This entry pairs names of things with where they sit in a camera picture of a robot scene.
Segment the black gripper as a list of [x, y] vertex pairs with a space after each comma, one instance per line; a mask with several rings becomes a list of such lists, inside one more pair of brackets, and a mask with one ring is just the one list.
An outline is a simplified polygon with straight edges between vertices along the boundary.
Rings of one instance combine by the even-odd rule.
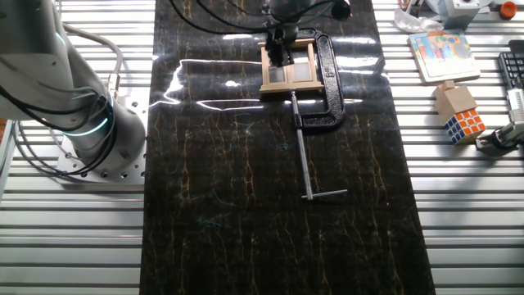
[[265, 49], [268, 51], [269, 64], [271, 66], [280, 66], [280, 53], [282, 49], [282, 66], [292, 64], [292, 55], [286, 47], [291, 46], [297, 36], [296, 27], [276, 27], [267, 31]]

